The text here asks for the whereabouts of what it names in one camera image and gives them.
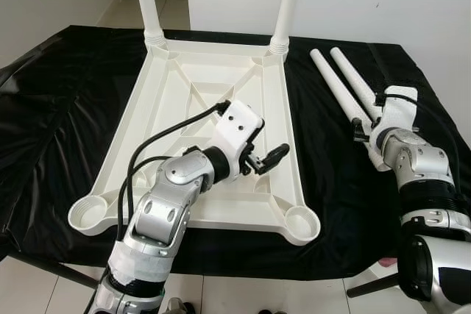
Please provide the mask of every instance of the white tape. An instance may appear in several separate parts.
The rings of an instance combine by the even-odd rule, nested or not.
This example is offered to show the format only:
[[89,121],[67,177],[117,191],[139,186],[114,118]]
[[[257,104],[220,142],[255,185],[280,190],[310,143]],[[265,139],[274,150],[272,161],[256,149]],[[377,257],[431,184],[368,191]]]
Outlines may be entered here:
[[170,274],[173,257],[157,257],[143,254],[123,242],[115,242],[108,265],[111,274],[122,284],[134,279],[164,282]]

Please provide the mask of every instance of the black cloth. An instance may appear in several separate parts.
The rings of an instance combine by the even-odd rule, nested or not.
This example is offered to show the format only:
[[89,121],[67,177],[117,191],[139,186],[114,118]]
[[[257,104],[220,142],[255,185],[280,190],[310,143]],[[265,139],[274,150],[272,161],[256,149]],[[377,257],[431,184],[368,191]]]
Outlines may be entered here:
[[[266,45],[268,36],[166,31],[167,38]],[[292,246],[265,232],[188,229],[173,272],[280,279],[352,276],[399,239],[392,172],[377,172],[354,143],[350,122],[309,57],[338,46],[374,91],[414,86],[446,123],[461,158],[461,188],[471,194],[471,151],[416,67],[397,45],[292,38],[285,64],[291,118],[306,203],[320,236]],[[69,227],[69,207],[86,195],[113,139],[146,55],[141,30],[71,26],[0,70],[0,247],[65,263],[105,265],[116,228],[86,237]],[[439,126],[418,112],[416,125],[448,151]]]

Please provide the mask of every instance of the black cable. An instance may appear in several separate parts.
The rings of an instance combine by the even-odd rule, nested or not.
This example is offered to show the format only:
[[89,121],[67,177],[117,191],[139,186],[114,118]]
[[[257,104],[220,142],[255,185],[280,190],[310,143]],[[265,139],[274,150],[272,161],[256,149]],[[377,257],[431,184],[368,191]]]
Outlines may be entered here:
[[432,117],[438,125],[442,128],[443,132],[446,134],[448,140],[450,140],[451,145],[453,147],[453,155],[455,157],[455,166],[454,166],[454,180],[455,180],[455,189],[458,194],[461,194],[461,180],[459,176],[459,155],[458,155],[458,146],[456,145],[455,138],[451,135],[450,130],[448,127],[443,123],[443,120],[431,109],[429,108],[426,104],[423,104],[421,102],[418,102],[415,99],[411,99],[410,97],[404,96],[404,95],[399,95],[396,93],[385,93],[381,94],[380,96],[386,98],[392,98],[392,99],[403,99],[404,101],[410,102],[412,104],[415,104],[417,108],[422,110],[423,112],[427,113],[430,117]]
[[178,124],[175,124],[174,126],[171,126],[162,132],[159,132],[158,134],[151,136],[149,139],[145,140],[141,145],[138,146],[138,148],[134,151],[134,153],[131,156],[131,160],[129,165],[127,166],[127,179],[126,179],[126,192],[127,192],[127,209],[128,209],[128,217],[131,219],[132,214],[134,213],[134,202],[132,200],[132,171],[134,168],[135,161],[138,159],[139,154],[144,150],[148,145],[153,143],[154,141],[163,138],[164,136],[171,134],[172,132],[177,131],[178,129],[183,128],[184,126],[187,126],[189,124],[194,123],[195,121],[198,121],[200,119],[203,119],[204,117],[210,115],[213,112],[219,112],[219,113],[224,113],[225,110],[229,107],[230,102],[229,101],[224,101],[220,103],[216,103],[213,105],[211,108],[207,109],[206,111],[195,115],[194,117],[191,117],[189,119],[186,119],[185,121],[182,121]]
[[[139,163],[137,166],[135,166],[132,170],[132,176],[139,171],[141,168],[143,168],[145,165],[154,162],[154,161],[159,161],[159,160],[167,160],[169,159],[170,156],[154,156],[154,157],[149,157],[146,158],[144,161]],[[124,179],[123,184],[119,188],[119,194],[118,194],[118,231],[116,233],[116,240],[121,240],[123,237],[123,200],[124,200],[124,191],[126,190],[126,184],[127,184],[127,177]],[[131,217],[128,216],[127,222],[131,221]]]

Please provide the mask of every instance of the floor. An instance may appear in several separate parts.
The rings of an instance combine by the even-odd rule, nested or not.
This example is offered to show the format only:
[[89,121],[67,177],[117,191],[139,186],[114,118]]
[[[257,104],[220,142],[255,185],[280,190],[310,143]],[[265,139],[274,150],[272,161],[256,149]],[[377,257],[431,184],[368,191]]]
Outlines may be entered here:
[[[156,0],[164,29],[190,29],[188,0]],[[138,0],[114,4],[100,26],[143,28]],[[98,278],[100,269],[78,267]],[[261,309],[288,313],[376,314],[424,313],[418,302],[391,288],[368,296],[348,299],[345,288],[373,280],[370,271],[351,279],[297,282],[171,274],[166,283],[168,298],[179,296],[195,305],[198,313],[257,313]],[[0,303],[3,313],[79,314],[92,290],[39,268],[7,257],[0,262]]]
[[[95,278],[101,273],[97,268],[75,268]],[[288,314],[425,314],[418,302],[396,288],[354,299],[346,297],[345,288],[372,279],[369,271],[350,279],[310,282],[171,274],[163,303],[177,296],[204,314],[256,314],[262,309]],[[3,313],[81,314],[92,292],[10,257],[0,262]]]
[[[155,0],[163,29],[190,29],[188,0]],[[121,0],[114,4],[99,23],[104,27],[143,29],[139,0]]]

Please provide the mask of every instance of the white pipe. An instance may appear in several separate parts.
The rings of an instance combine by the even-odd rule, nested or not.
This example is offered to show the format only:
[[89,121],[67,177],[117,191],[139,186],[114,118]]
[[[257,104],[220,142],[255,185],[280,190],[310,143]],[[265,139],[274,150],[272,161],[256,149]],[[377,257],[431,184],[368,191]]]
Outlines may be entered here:
[[311,58],[319,69],[321,75],[324,77],[324,80],[333,95],[336,97],[340,107],[345,112],[348,120],[352,121],[354,118],[360,118],[363,121],[362,125],[364,127],[370,126],[371,119],[369,119],[368,115],[366,115],[348,89],[344,86],[335,71],[330,67],[329,63],[327,63],[327,60],[322,56],[321,52],[318,49],[313,49],[311,51]]
[[330,50],[330,55],[339,66],[341,72],[347,78],[356,95],[363,103],[369,116],[376,121],[381,117],[381,107],[374,105],[376,97],[368,84],[365,83],[363,77],[356,71],[353,65],[348,61],[345,55],[337,47]]
[[159,15],[155,0],[139,0],[142,19],[144,20],[144,38],[146,43],[153,46],[165,46],[165,37],[160,27]]
[[281,0],[275,33],[270,40],[270,52],[273,54],[288,54],[289,31],[293,22],[296,0]]

